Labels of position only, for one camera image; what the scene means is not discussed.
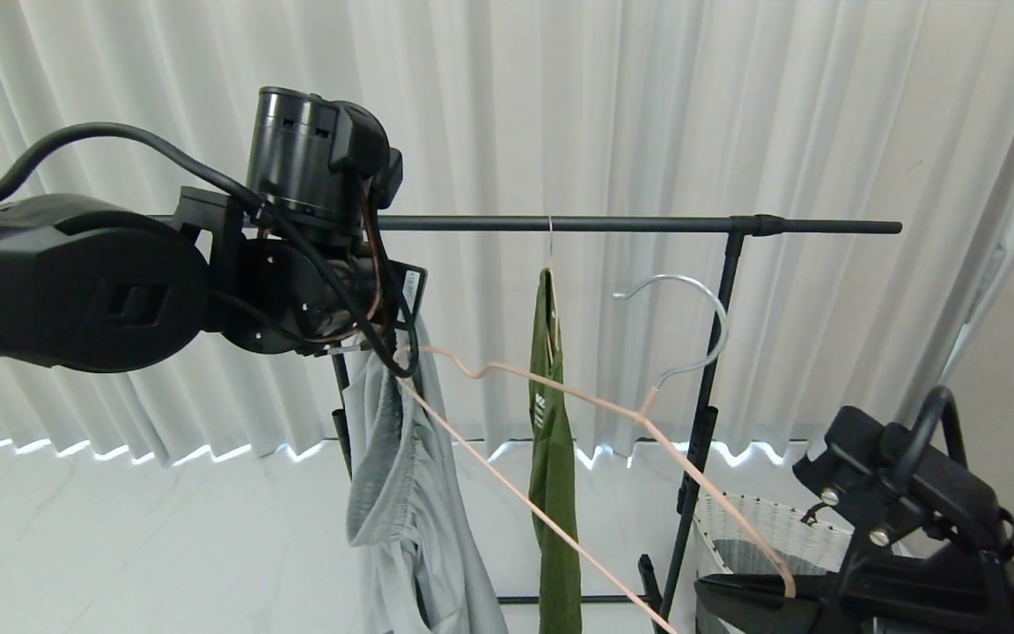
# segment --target cylindrical motor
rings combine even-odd
[[[245,181],[313,244],[342,248],[361,236],[367,185],[389,156],[382,125],[361,105],[266,87]]]

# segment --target silver bolt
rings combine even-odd
[[[835,506],[840,503],[840,494],[837,493],[837,490],[831,489],[831,487],[824,487],[824,490],[820,492],[820,501],[829,506]]]
[[[890,537],[889,535],[886,535],[886,531],[884,530],[876,529],[871,531],[869,538],[871,539],[871,543],[880,547],[880,549],[890,545]]]

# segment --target laundry basket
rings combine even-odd
[[[753,529],[768,539],[793,574],[824,574],[840,570],[852,535],[825,521],[800,521],[804,510],[759,497],[727,494]],[[721,506],[702,495],[696,505],[696,574],[777,574],[773,562],[754,545]],[[696,622],[702,634],[741,634],[708,611],[700,609]]]

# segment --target curtain fold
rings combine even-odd
[[[406,156],[385,213],[898,220],[900,236],[748,237],[712,403],[737,452],[783,448],[838,406],[893,417],[1014,136],[1014,3],[0,1],[0,175],[45,133],[140,125],[235,178],[262,85],[361,103]],[[79,192],[169,213],[197,185],[117,140],[60,150],[23,195]],[[386,234],[430,271],[423,307],[467,364],[526,364],[546,234]],[[717,284],[724,236],[558,234],[566,377],[635,406],[701,356],[712,308],[677,289],[608,299],[653,273]],[[529,437],[526,384],[442,366],[453,422]],[[698,373],[653,409],[690,430]],[[571,402],[582,446],[631,452],[628,421]],[[0,360],[0,440],[82,440],[173,462],[333,437],[325,360],[201,336],[118,377]]]

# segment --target green shirt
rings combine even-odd
[[[563,382],[563,348],[551,270],[538,274],[534,305],[534,337],[530,340],[530,370]],[[566,415],[566,395],[530,381],[530,429],[534,453],[530,462],[530,501],[577,539],[574,498],[574,434]],[[538,580],[538,633],[580,634],[581,562],[574,549],[534,518],[534,534],[542,552]]]

